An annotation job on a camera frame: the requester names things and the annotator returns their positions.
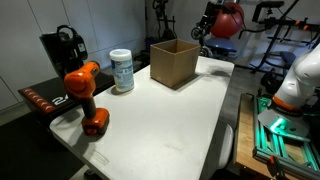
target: white container lid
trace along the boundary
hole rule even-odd
[[[110,53],[110,59],[114,61],[126,61],[132,58],[131,51],[129,49],[115,49]]]

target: orange power drill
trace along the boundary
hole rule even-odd
[[[96,89],[94,77],[99,71],[98,63],[88,62],[64,77],[68,95],[82,105],[85,117],[81,123],[86,135],[103,135],[109,124],[109,111],[105,108],[96,108],[92,95]]]

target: open cardboard box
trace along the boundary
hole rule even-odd
[[[194,75],[200,46],[182,40],[151,45],[151,78],[173,88]]]

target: white wall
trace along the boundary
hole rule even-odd
[[[106,68],[112,49],[144,49],[144,7],[144,0],[0,1],[0,110],[22,101],[19,89],[57,76],[41,34],[71,25],[85,41],[88,60]]]
[[[153,0],[147,0],[146,5],[148,7],[148,31],[150,36],[157,37],[158,23],[156,21],[155,12],[152,9]],[[191,30],[195,27],[196,23],[201,20],[201,17],[205,11],[208,0],[170,0],[167,6],[167,14],[169,18],[175,16],[176,24],[175,30],[178,38],[187,40],[193,43],[198,44],[198,41],[195,41],[191,38]],[[257,27],[257,23],[251,22],[252,16],[255,10],[255,7],[261,0],[240,0],[240,6],[243,8],[245,13],[245,23],[247,28],[250,29],[260,29],[261,26]],[[285,5],[280,9],[285,12],[286,9],[292,4],[293,0],[285,0]],[[300,0],[298,4],[293,8],[293,10],[288,14],[289,17],[297,20],[304,20],[305,17],[308,17],[308,23],[319,23],[320,19],[318,12],[320,11],[320,1],[318,0]],[[277,9],[273,10],[276,18],[281,16],[280,12]],[[263,20],[265,12],[262,11],[260,18]],[[296,40],[310,40],[310,32],[301,31],[297,28],[290,32],[287,38],[296,39]],[[241,39],[238,39],[238,34],[234,35],[231,40],[235,44],[238,50],[238,58],[233,61],[235,64],[250,66],[249,64],[259,64],[263,53],[267,50],[270,40],[267,39],[267,36],[272,36],[274,31],[268,31],[258,34],[244,33]],[[273,51],[286,50],[294,52],[296,55],[299,55],[301,52],[307,50],[308,47],[305,47],[299,43],[276,43],[273,46]]]

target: plastic container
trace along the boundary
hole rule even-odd
[[[116,89],[119,92],[134,88],[132,55],[128,49],[115,49],[110,52],[111,66]]]

